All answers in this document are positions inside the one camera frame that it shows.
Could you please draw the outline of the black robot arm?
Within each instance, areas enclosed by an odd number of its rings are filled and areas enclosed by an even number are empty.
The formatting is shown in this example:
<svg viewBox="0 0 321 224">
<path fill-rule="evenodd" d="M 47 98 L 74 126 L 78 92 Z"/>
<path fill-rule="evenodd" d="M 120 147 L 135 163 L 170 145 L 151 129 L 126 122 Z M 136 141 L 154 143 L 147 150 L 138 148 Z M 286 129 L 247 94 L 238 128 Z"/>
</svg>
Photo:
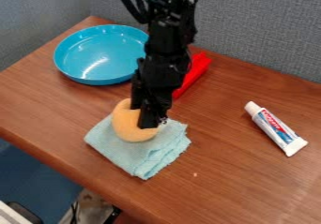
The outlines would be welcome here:
<svg viewBox="0 0 321 224">
<path fill-rule="evenodd" d="M 122 0 L 134 19 L 148 27 L 146 56 L 136 60 L 131 78 L 130 107 L 139 111 L 138 127 L 154 128 L 167 121 L 171 94 L 191 70 L 189 45 L 197 28 L 198 0 Z"/>
</svg>

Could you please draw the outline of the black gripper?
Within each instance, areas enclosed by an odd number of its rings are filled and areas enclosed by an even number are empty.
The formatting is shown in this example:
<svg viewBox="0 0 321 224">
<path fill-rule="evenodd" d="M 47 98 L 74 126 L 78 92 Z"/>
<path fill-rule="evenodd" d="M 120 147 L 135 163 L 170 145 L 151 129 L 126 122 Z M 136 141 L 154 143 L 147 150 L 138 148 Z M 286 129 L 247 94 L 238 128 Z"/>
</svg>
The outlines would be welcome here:
<svg viewBox="0 0 321 224">
<path fill-rule="evenodd" d="M 156 128 L 167 122 L 172 91 L 183 84 L 191 70 L 189 47 L 160 53 L 147 42 L 146 57 L 138 58 L 138 69 L 131 77 L 130 108 L 140 109 L 138 126 Z"/>
</svg>

